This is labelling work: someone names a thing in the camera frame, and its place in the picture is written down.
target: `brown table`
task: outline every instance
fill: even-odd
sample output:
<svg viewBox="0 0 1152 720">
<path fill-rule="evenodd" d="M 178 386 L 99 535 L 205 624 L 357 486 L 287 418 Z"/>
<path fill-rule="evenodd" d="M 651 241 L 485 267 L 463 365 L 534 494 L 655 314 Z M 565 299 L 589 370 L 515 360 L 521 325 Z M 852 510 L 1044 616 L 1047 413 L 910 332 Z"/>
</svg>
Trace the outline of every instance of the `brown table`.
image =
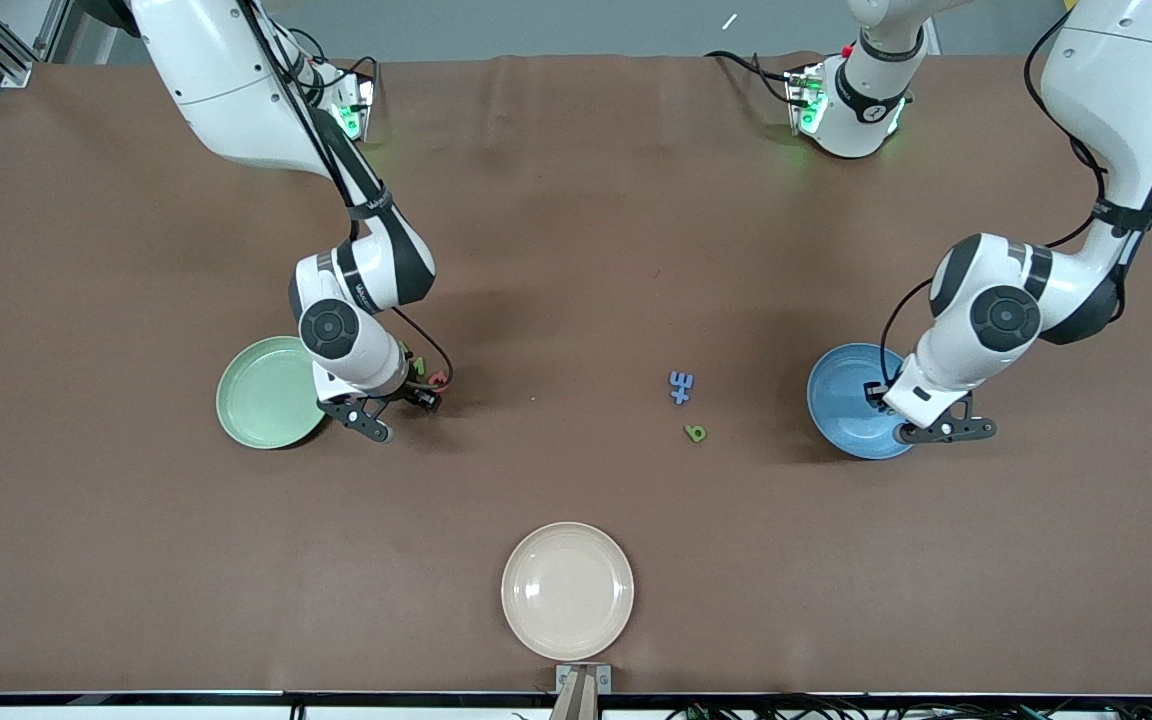
<svg viewBox="0 0 1152 720">
<path fill-rule="evenodd" d="M 499 575 L 582 520 L 636 573 L 622 691 L 1152 694 L 1152 234 L 1122 323 L 979 393 L 993 441 L 850 461 L 808 418 L 952 243 L 1091 204 L 1018 59 L 915 86 L 842 161 L 714 60 L 388 67 L 369 154 L 456 387 L 391 446 L 258 452 L 217 379 L 291 332 L 332 187 L 211 156 L 151 68 L 36 68 L 0 101 L 0 689 L 550 687 Z"/>
</svg>

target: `plate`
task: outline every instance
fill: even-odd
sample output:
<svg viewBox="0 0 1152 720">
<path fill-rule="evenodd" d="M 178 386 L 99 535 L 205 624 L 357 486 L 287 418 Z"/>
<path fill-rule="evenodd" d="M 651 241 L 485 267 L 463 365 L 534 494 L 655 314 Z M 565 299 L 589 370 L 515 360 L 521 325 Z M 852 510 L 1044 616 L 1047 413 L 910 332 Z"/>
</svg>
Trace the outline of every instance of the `plate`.
<svg viewBox="0 0 1152 720">
<path fill-rule="evenodd" d="M 518 543 L 500 579 L 503 617 L 538 655 L 575 662 L 607 650 L 634 607 L 634 573 L 616 541 L 554 523 Z"/>
<path fill-rule="evenodd" d="M 886 351 L 887 370 L 896 373 L 902 359 Z M 808 410 L 820 434 L 839 450 L 863 460 L 888 460 L 910 450 L 896 439 L 905 419 L 885 414 L 869 403 L 865 382 L 881 382 L 878 346 L 870 342 L 841 344 L 824 354 L 808 378 Z"/>
<path fill-rule="evenodd" d="M 300 338 L 265 338 L 238 353 L 215 387 L 215 416 L 229 437 L 257 450 L 287 447 L 324 418 L 314 361 Z"/>
</svg>

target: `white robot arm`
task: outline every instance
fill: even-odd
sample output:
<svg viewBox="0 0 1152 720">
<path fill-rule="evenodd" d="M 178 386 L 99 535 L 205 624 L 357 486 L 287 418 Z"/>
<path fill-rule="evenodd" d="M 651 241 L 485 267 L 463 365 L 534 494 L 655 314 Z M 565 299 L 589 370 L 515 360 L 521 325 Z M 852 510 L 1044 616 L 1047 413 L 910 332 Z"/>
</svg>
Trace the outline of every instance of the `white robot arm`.
<svg viewBox="0 0 1152 720">
<path fill-rule="evenodd" d="M 434 388 L 422 386 L 407 351 L 372 316 L 422 300 L 434 259 L 353 145 L 370 83 L 305 53 L 259 0 L 132 0 L 131 14 L 180 114 L 209 150 L 320 174 L 346 202 L 351 234 L 301 260 L 288 288 L 314 357 L 320 407 L 381 442 L 391 431 L 376 416 L 389 400 L 434 410 Z M 380 410 L 365 411 L 369 400 Z"/>
<path fill-rule="evenodd" d="M 872 154 L 905 107 L 905 91 L 927 55 L 923 23 L 972 0 L 847 0 L 861 37 L 796 74 L 790 108 L 797 132 L 840 158 Z"/>
<path fill-rule="evenodd" d="M 945 256 L 932 329 L 873 393 L 916 425 L 901 442 L 969 439 L 952 406 L 1038 338 L 1091 338 L 1123 310 L 1126 273 L 1152 225 L 1152 0 L 1079 1 L 1043 69 L 1043 105 L 1105 169 L 1087 240 L 1064 253 L 983 233 Z"/>
</svg>

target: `white plate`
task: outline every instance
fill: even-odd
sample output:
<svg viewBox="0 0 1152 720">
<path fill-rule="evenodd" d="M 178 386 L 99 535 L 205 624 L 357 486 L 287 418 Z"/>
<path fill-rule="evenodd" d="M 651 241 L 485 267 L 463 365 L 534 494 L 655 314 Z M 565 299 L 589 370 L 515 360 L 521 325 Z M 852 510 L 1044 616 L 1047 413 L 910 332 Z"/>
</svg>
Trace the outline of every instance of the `white plate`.
<svg viewBox="0 0 1152 720">
<path fill-rule="evenodd" d="M 575 662 L 607 650 L 630 620 L 634 573 L 602 530 L 554 523 L 513 548 L 500 579 L 503 617 L 539 655 Z"/>
</svg>

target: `blue plate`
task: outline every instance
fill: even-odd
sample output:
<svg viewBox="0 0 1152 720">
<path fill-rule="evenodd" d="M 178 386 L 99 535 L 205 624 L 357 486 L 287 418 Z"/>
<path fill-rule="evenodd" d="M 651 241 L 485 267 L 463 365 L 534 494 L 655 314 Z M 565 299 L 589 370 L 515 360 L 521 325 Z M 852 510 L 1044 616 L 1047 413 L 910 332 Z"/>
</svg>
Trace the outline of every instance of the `blue plate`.
<svg viewBox="0 0 1152 720">
<path fill-rule="evenodd" d="M 896 373 L 901 357 L 887 351 L 887 372 Z M 820 434 L 839 450 L 863 460 L 887 460 L 909 452 L 896 439 L 905 419 L 884 414 L 865 400 L 865 382 L 882 382 L 878 346 L 841 344 L 824 354 L 808 378 L 808 410 Z"/>
</svg>

